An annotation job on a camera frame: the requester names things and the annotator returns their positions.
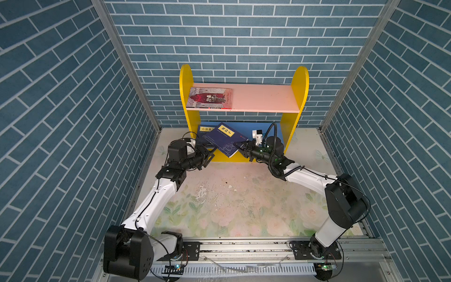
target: floor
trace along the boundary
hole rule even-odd
[[[165,162],[167,145],[187,131],[163,129],[137,206]],[[286,156],[316,171],[335,174],[316,129],[296,129]],[[324,197],[274,178],[264,164],[212,162],[201,171],[187,172],[152,235],[168,230],[184,237],[311,236],[326,218]],[[344,235],[362,235],[362,231],[356,224]]]

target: blue brick wallpaper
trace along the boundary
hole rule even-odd
[[[450,14],[401,0],[326,129],[405,281],[451,281]]]
[[[181,65],[189,64],[194,81],[205,83],[290,84],[306,66],[310,97],[299,126],[318,127],[386,0],[106,2],[162,126],[187,126],[178,83]],[[202,116],[279,119],[276,113]]]
[[[154,135],[90,0],[0,1],[0,281],[90,280]]]

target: metal frame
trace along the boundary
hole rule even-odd
[[[257,237],[257,238],[184,238],[184,241],[200,242],[197,263],[284,263],[294,262],[295,256],[288,243],[310,237]],[[339,239],[348,262],[391,262],[388,250],[380,238],[353,236]],[[319,263],[325,260],[298,260],[296,262]]]
[[[338,163],[335,153],[332,151],[332,148],[329,145],[329,141],[327,140],[326,135],[320,129],[318,129],[318,135],[319,135],[319,138],[321,138],[322,144],[323,144],[324,148],[326,149],[327,155],[329,157],[329,160],[331,161],[332,166],[334,167],[336,174],[337,175],[343,174],[343,170],[342,170],[340,164]]]
[[[362,50],[360,50],[359,55],[357,56],[357,59],[355,60],[354,64],[351,67],[351,70],[348,73],[348,76],[345,78],[340,90],[338,91],[338,94],[334,100],[334,102],[331,105],[331,108],[327,112],[326,117],[321,122],[319,128],[321,130],[325,130],[331,120],[334,116],[335,112],[338,110],[338,107],[340,106],[341,102],[343,102],[344,98],[346,97],[349,89],[351,88],[351,85],[354,83],[357,75],[360,72],[360,69],[362,68],[363,64],[365,63],[366,59],[368,58],[371,50],[373,49],[374,45],[376,44],[376,41],[379,39],[379,36],[382,34],[382,31],[384,30],[385,26],[388,23],[388,20],[395,12],[396,7],[398,6],[400,0],[388,0],[385,6],[383,7],[376,24],[371,29],[368,38],[362,47]]]
[[[133,210],[135,209],[136,201],[138,200],[139,193],[141,192],[144,180],[146,179],[147,171],[149,170],[150,162],[152,161],[153,154],[155,153],[158,139],[160,139],[160,134],[161,132],[157,132],[154,137],[154,142],[149,150],[149,153],[147,153],[146,162],[144,163],[143,169],[141,170],[141,174],[139,175],[136,187],[133,191],[132,196],[130,197],[130,203],[128,204],[127,209],[124,212],[124,217],[122,218],[121,222],[130,217],[130,215],[133,213]]]
[[[141,103],[143,104],[150,121],[152,122],[153,126],[159,133],[161,131],[161,126],[158,123],[158,120],[156,119],[152,107],[150,106],[144,88],[141,82],[139,81],[138,75],[136,74],[135,68],[133,67],[129,55],[127,54],[127,51],[125,50],[125,47],[122,44],[119,33],[117,32],[117,29],[113,23],[113,19],[110,15],[110,12],[108,11],[108,8],[106,7],[104,0],[92,0],[92,5],[94,6],[94,9],[99,15],[100,21],[102,22],[103,27],[106,30],[106,33],[110,37],[111,43],[113,44],[113,47],[116,50],[119,59],[124,65],[125,71],[127,72],[127,75],[129,76],[130,81],[132,82],[133,87],[136,90],[139,100],[141,100]]]

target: book cover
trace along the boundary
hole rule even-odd
[[[233,156],[238,151],[234,145],[235,142],[248,140],[246,136],[223,122],[216,126],[212,131],[205,133],[203,137],[214,144],[228,157]]]
[[[231,109],[232,89],[191,87],[186,107]]]
[[[204,138],[204,135],[205,135],[207,132],[212,131],[213,129],[215,129],[215,127],[214,127],[214,126],[211,126],[211,125],[199,125],[199,126],[198,126],[198,132],[197,132],[197,134],[196,134],[196,143],[197,143],[197,144],[203,144],[203,145],[205,145],[205,147],[207,147],[207,148],[213,148],[214,145],[211,144],[210,141],[208,141],[208,140],[206,140],[206,139]]]

